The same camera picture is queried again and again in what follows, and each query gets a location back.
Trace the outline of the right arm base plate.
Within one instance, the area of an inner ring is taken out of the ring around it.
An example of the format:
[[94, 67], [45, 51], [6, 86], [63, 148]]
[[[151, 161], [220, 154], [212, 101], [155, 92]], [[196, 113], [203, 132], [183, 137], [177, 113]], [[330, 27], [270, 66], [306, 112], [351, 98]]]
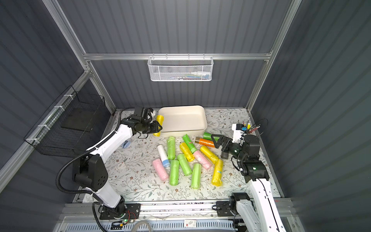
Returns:
[[229, 201], [217, 201], [213, 206], [219, 217], [236, 216], [238, 212], [235, 206], [231, 206]]

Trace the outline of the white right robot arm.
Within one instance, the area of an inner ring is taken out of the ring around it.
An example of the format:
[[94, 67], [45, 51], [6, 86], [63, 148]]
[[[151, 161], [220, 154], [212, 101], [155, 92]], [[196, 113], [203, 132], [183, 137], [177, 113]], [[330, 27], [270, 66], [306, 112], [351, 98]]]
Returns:
[[211, 139], [215, 148], [222, 147], [222, 153], [236, 159], [236, 167], [253, 195], [252, 202], [246, 193], [233, 193], [229, 201], [231, 212], [241, 216], [249, 232], [285, 232], [272, 196], [268, 171], [260, 160], [260, 139], [252, 134], [246, 134], [242, 144], [220, 134], [212, 134]]

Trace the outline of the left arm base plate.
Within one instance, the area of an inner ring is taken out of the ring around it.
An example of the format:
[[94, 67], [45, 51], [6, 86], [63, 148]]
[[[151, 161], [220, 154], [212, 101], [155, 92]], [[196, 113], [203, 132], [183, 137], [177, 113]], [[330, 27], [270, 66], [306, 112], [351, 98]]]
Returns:
[[101, 220], [135, 220], [139, 218], [141, 206], [141, 204], [119, 204], [116, 208], [100, 206], [98, 212]]

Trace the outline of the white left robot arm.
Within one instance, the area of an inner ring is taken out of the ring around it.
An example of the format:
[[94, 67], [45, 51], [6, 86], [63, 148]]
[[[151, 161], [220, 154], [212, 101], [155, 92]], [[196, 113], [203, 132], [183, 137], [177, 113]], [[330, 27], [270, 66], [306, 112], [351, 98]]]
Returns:
[[[156, 120], [154, 109], [134, 107], [133, 110], [134, 112], [124, 119], [121, 110], [116, 127], [108, 135], [59, 170], [56, 176], [58, 190], [68, 194], [92, 195], [99, 204], [114, 210], [117, 214], [126, 211], [124, 198], [108, 181], [105, 163], [116, 149], [135, 134], [149, 135], [162, 130], [161, 123]], [[61, 184], [62, 174], [70, 165], [72, 165], [72, 180], [82, 187], [81, 190], [66, 189]]]

